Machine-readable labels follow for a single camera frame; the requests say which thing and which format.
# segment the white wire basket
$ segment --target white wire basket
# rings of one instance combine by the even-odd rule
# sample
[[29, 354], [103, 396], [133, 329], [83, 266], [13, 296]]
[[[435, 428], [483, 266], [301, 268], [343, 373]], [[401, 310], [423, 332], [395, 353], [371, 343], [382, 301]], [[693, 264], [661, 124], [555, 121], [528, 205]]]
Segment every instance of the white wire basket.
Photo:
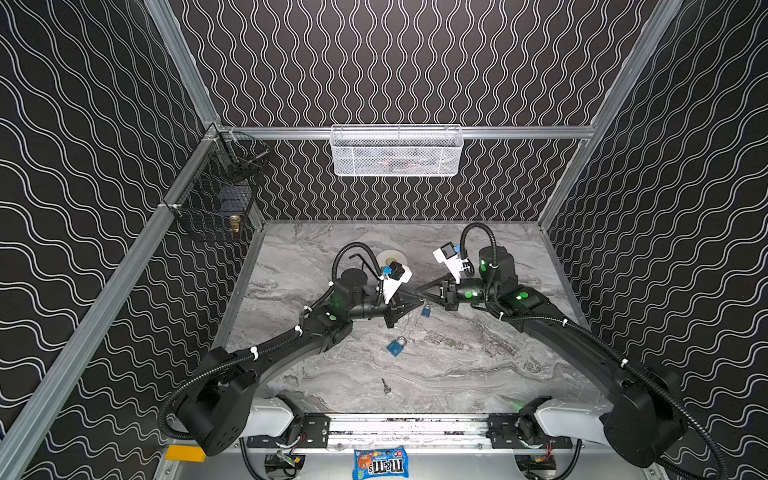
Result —
[[453, 177], [459, 125], [333, 125], [333, 170], [341, 177]]

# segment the wire basket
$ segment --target wire basket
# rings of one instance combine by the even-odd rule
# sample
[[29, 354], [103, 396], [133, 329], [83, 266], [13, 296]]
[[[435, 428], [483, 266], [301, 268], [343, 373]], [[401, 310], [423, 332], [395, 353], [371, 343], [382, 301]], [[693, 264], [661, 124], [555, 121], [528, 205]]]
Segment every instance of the wire basket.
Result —
[[341, 177], [452, 177], [464, 139], [459, 125], [333, 125], [330, 145]]
[[174, 209], [174, 215], [193, 240], [250, 241], [253, 225], [249, 214], [256, 196], [253, 175], [260, 167], [258, 161], [241, 160], [221, 149], [211, 151], [187, 186], [184, 202]]

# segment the wavy line pattern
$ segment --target wavy line pattern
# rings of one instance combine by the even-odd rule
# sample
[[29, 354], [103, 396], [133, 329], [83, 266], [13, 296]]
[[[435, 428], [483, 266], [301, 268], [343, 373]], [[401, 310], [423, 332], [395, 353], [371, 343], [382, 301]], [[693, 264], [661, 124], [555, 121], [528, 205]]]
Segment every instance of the wavy line pattern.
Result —
[[271, 220], [535, 221], [577, 144], [467, 141], [454, 177], [358, 178], [333, 173], [328, 142], [279, 141], [257, 204]]
[[203, 126], [139, 0], [0, 0], [0, 439]]
[[[591, 327], [768, 478], [768, 2], [686, 1], [551, 238]], [[713, 472], [686, 435], [670, 457]]]
[[194, 243], [174, 223], [23, 478], [152, 478], [157, 405], [210, 349], [247, 247]]
[[589, 124], [655, 0], [172, 0], [222, 121]]

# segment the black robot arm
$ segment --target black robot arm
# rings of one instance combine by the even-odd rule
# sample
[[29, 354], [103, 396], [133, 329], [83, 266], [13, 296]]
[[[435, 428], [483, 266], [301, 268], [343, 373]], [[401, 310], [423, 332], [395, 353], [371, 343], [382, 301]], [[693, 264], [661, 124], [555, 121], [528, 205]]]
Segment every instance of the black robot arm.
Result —
[[[403, 315], [422, 304], [418, 296], [402, 289], [385, 303], [381, 295], [382, 278], [377, 279], [378, 285], [368, 285], [368, 276], [360, 269], [345, 270], [340, 278], [335, 278], [339, 259], [349, 248], [343, 248], [334, 261], [333, 285], [305, 308], [299, 325], [249, 349], [228, 353], [217, 347], [209, 351], [192, 377], [161, 404], [160, 431], [173, 439], [197, 441], [207, 455], [221, 453], [243, 431], [251, 401], [260, 386], [306, 357], [333, 348], [352, 332], [353, 320], [382, 317], [392, 328]], [[372, 253], [369, 255], [373, 269], [378, 270], [376, 258]], [[392, 276], [402, 270], [398, 264], [388, 267], [385, 271]], [[167, 424], [170, 413], [175, 414], [187, 432]]]
[[[441, 247], [448, 266], [451, 251], [458, 251], [464, 272], [471, 270], [463, 245], [471, 223], [462, 232], [462, 245]], [[480, 278], [446, 275], [416, 289], [419, 295], [447, 310], [457, 310], [460, 303], [470, 303], [518, 331], [549, 346], [587, 376], [613, 403], [603, 415], [605, 438], [628, 462], [648, 467], [653, 462], [669, 463], [661, 457], [690, 426], [705, 441], [717, 462], [717, 479], [727, 478], [724, 454], [710, 433], [684, 408], [680, 379], [663, 367], [650, 368], [630, 361], [590, 330], [567, 318], [549, 298], [529, 286], [520, 285], [515, 273], [515, 260], [485, 225], [491, 246], [480, 250]], [[438, 288], [439, 292], [430, 293]]]

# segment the candy bag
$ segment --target candy bag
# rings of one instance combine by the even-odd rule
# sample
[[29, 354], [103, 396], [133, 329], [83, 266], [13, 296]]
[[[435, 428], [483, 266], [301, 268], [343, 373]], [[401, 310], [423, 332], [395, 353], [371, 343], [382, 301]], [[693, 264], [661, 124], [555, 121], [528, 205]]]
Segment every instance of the candy bag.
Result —
[[355, 450], [352, 480], [375, 477], [408, 478], [408, 454], [403, 447], [381, 450]]

